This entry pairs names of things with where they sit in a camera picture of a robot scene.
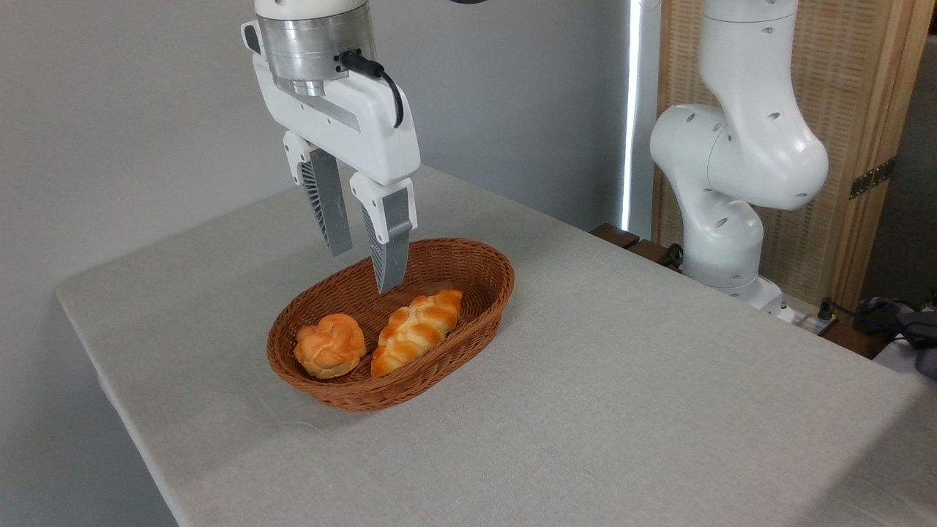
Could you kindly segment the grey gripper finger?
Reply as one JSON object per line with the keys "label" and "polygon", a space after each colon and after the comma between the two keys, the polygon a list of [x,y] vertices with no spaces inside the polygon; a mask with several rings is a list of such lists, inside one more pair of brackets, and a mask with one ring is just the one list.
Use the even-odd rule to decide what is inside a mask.
{"label": "grey gripper finger", "polygon": [[292,180],[307,193],[331,254],[347,253],[352,249],[352,236],[337,159],[290,130],[283,136],[283,147]]}
{"label": "grey gripper finger", "polygon": [[378,292],[387,294],[404,280],[409,236],[418,226],[412,180],[379,184],[355,173],[349,184],[361,203]]}

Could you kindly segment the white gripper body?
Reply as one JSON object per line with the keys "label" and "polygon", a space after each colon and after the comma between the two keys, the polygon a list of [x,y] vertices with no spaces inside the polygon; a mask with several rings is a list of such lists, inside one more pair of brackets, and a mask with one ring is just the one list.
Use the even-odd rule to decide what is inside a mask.
{"label": "white gripper body", "polygon": [[241,33],[275,122],[385,186],[418,169],[403,91],[347,67],[373,57],[370,21],[252,20]]}

